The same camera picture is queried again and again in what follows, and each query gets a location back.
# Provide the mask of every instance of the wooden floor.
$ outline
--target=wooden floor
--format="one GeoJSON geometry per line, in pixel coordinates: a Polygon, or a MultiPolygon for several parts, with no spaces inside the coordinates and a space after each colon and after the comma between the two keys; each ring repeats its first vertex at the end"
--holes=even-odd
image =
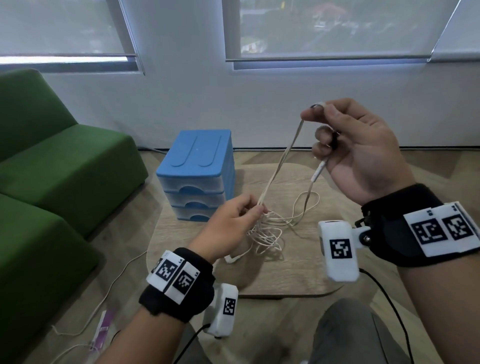
{"type": "MultiPolygon", "coordinates": [[[[457,151],[406,151],[403,152],[412,166],[418,182],[429,186],[443,201],[457,201],[480,223],[480,152],[457,151]]],[[[235,163],[275,163],[278,152],[236,152],[235,163]]],[[[77,332],[85,324],[93,309],[107,293],[112,281],[125,264],[147,250],[150,238],[161,212],[164,195],[155,177],[155,170],[163,159],[162,154],[142,152],[149,170],[147,183],[131,196],[110,217],[91,239],[92,245],[105,257],[103,264],[65,304],[52,320],[59,331],[77,332]]],[[[309,152],[291,152],[286,160],[312,169],[318,161],[309,152]]],[[[325,178],[335,187],[326,174],[325,178]]],[[[360,214],[359,206],[337,193],[338,205],[344,219],[353,222],[360,214]]],[[[360,266],[372,273],[394,300],[410,335],[415,362],[441,363],[432,343],[418,319],[415,309],[403,287],[396,268],[369,251],[359,256],[360,266]]],[[[138,309],[138,297],[145,287],[147,269],[145,256],[133,261],[113,286],[102,310],[115,312],[114,325],[108,332],[108,341],[119,329],[125,327],[138,309]]],[[[208,356],[215,363],[300,363],[309,357],[312,336],[319,318],[325,310],[341,297],[353,297],[370,305],[385,321],[394,338],[405,348],[405,338],[396,317],[382,293],[368,277],[354,284],[346,284],[338,292],[323,298],[288,298],[282,300],[240,300],[232,335],[215,340],[201,333],[199,338],[208,356]]],[[[100,313],[77,337],[56,336],[49,328],[41,333],[27,348],[18,362],[28,364],[50,363],[65,349],[88,343],[93,337],[100,313]]],[[[192,320],[195,328],[201,317],[192,320]]],[[[96,353],[87,348],[76,348],[58,363],[93,362],[96,353]]]]}

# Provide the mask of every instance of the tangled cable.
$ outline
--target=tangled cable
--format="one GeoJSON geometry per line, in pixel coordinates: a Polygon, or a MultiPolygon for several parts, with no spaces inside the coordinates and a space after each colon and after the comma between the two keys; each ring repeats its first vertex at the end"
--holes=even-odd
{"type": "MultiPolygon", "coordinates": [[[[310,107],[314,108],[315,106],[325,107],[325,104],[323,102],[318,102],[316,104],[313,104],[310,107]]],[[[267,185],[265,186],[262,194],[260,195],[260,197],[258,199],[258,205],[263,204],[270,185],[274,181],[278,172],[280,172],[280,169],[282,168],[282,165],[285,162],[285,159],[287,158],[287,155],[290,152],[290,149],[293,147],[293,145],[295,144],[295,141],[297,140],[297,137],[300,134],[300,130],[302,129],[303,123],[304,123],[304,120],[300,120],[300,124],[298,125],[297,132],[295,133],[295,137],[293,138],[293,141],[290,144],[290,146],[287,149],[285,149],[285,151],[283,152],[282,157],[280,158],[280,161],[278,162],[278,166],[277,166],[274,174],[272,175],[272,177],[270,177],[270,180],[268,181],[267,185]]],[[[317,195],[318,200],[313,206],[307,208],[308,200],[310,198],[310,195],[312,194],[313,184],[317,180],[320,173],[322,173],[322,170],[324,169],[325,165],[326,165],[326,159],[324,159],[319,164],[317,170],[313,174],[313,176],[311,178],[310,186],[308,188],[308,191],[304,191],[300,195],[298,195],[297,199],[293,203],[293,210],[292,210],[292,216],[291,217],[284,218],[274,211],[271,211],[271,210],[268,211],[268,213],[264,214],[262,216],[262,218],[260,220],[258,220],[258,222],[255,224],[255,226],[247,233],[247,235],[252,239],[252,244],[251,244],[250,248],[246,252],[244,252],[240,255],[237,255],[236,257],[233,257],[233,258],[230,255],[227,255],[225,257],[225,261],[227,263],[236,262],[238,259],[240,259],[245,254],[247,254],[253,248],[253,246],[255,244],[257,245],[256,249],[255,249],[256,254],[263,254],[270,249],[277,250],[277,251],[281,252],[282,247],[278,243],[278,240],[280,239],[280,236],[282,235],[283,230],[280,227],[284,227],[284,226],[287,226],[287,225],[293,227],[295,225],[298,225],[298,223],[300,223],[300,221],[302,220],[305,213],[308,210],[311,210],[312,208],[317,206],[318,203],[320,202],[320,195],[317,192],[313,192],[315,195],[317,195]],[[305,197],[305,203],[303,204],[303,211],[302,211],[301,214],[295,215],[295,206],[296,206],[299,198],[304,194],[306,194],[307,196],[305,197]]]]}

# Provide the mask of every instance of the black wrist strap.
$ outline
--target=black wrist strap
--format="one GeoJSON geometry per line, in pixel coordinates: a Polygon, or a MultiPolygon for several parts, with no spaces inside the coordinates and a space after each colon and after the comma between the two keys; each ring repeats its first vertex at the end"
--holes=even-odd
{"type": "Polygon", "coordinates": [[[177,304],[167,297],[163,292],[148,285],[140,296],[139,303],[143,305],[152,315],[165,313],[182,322],[189,322],[194,315],[203,312],[213,301],[215,292],[213,283],[213,266],[198,254],[187,248],[178,248],[174,253],[192,264],[200,271],[195,282],[189,289],[187,295],[177,304]]]}
{"type": "Polygon", "coordinates": [[[429,266],[472,254],[479,249],[427,257],[403,215],[441,206],[442,202],[423,184],[415,184],[362,207],[372,253],[399,267],[429,266]]]}

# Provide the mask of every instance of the hand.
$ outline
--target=hand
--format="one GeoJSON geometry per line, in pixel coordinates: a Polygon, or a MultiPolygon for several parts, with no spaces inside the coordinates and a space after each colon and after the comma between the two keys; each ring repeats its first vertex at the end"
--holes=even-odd
{"type": "Polygon", "coordinates": [[[315,132],[313,154],[328,157],[327,170],[345,196],[357,204],[386,196],[415,183],[386,122],[350,98],[327,101],[323,107],[302,111],[301,118],[330,125],[315,132]],[[338,148],[329,147],[332,128],[341,133],[338,148]]]}
{"type": "Polygon", "coordinates": [[[215,211],[188,248],[213,264],[233,252],[248,230],[267,212],[265,206],[257,206],[253,195],[241,194],[215,211]]]}

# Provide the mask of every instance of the blue plastic drawer unit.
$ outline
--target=blue plastic drawer unit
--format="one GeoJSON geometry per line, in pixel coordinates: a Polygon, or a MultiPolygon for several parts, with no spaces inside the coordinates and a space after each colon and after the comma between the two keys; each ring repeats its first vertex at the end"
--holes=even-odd
{"type": "Polygon", "coordinates": [[[233,197],[231,131],[181,131],[156,175],[177,218],[207,221],[233,197]]]}

